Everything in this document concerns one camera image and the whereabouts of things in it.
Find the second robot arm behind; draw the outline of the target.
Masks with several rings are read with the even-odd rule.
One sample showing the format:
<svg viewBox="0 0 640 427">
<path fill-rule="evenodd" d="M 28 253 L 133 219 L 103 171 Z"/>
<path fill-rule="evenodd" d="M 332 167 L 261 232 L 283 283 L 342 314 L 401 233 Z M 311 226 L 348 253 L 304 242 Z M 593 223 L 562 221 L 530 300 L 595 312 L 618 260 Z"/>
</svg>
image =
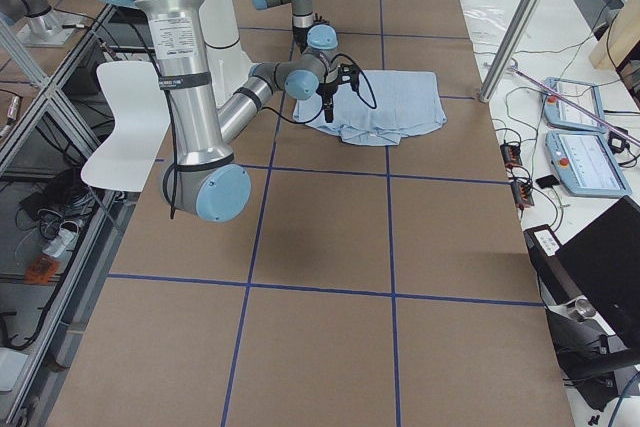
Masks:
<svg viewBox="0 0 640 427">
<path fill-rule="evenodd" d="M 18 40 L 28 47 L 62 47 L 85 25 L 85 17 L 56 11 L 48 0 L 1 0 L 1 20 L 9 27 L 20 22 Z"/>
</svg>

